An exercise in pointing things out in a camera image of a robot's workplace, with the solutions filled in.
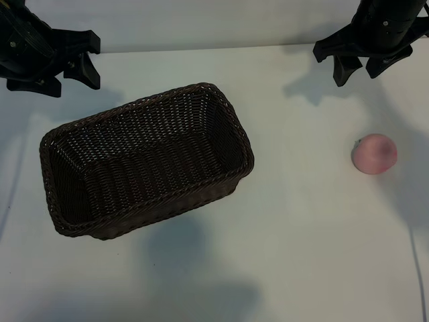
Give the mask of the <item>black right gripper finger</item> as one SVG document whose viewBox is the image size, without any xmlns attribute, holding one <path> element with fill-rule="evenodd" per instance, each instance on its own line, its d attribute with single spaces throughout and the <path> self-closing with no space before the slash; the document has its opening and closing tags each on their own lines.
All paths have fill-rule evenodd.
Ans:
<svg viewBox="0 0 429 322">
<path fill-rule="evenodd" d="M 378 77 L 381 73 L 387 70 L 390 66 L 407 58 L 411 53 L 398 53 L 392 57 L 385 58 L 370 58 L 366 64 L 366 71 L 371 78 Z"/>
<path fill-rule="evenodd" d="M 344 86 L 349 77 L 363 65 L 357 57 L 334 56 L 333 79 L 337 86 Z"/>
</svg>

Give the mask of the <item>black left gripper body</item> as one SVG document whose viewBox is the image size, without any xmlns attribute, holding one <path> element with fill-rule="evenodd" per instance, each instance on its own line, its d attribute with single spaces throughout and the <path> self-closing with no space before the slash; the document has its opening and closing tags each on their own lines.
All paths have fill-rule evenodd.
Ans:
<svg viewBox="0 0 429 322">
<path fill-rule="evenodd" d="M 76 68 L 88 53 L 99 54 L 101 39 L 91 30 L 51 28 L 25 1 L 1 2 L 1 76 L 40 81 Z"/>
</svg>

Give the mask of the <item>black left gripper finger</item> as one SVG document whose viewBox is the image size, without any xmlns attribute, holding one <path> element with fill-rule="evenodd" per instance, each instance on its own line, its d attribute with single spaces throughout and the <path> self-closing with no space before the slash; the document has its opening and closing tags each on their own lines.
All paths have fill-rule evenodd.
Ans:
<svg viewBox="0 0 429 322">
<path fill-rule="evenodd" d="M 87 53 L 79 54 L 68 62 L 64 69 L 64 78 L 74 79 L 91 89 L 100 89 L 101 78 Z"/>
<path fill-rule="evenodd" d="M 62 92 L 62 84 L 56 77 L 40 79 L 35 82 L 7 79 L 6 85 L 10 91 L 32 92 L 54 98 L 60 98 Z"/>
</svg>

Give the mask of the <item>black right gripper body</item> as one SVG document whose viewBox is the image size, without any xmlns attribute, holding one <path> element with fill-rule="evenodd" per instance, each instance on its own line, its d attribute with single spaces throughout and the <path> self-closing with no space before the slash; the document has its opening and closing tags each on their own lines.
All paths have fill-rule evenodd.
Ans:
<svg viewBox="0 0 429 322">
<path fill-rule="evenodd" d="M 349 25 L 315 43 L 318 62 L 329 56 L 383 58 L 397 54 L 428 33 L 419 17 L 425 1 L 361 1 Z"/>
</svg>

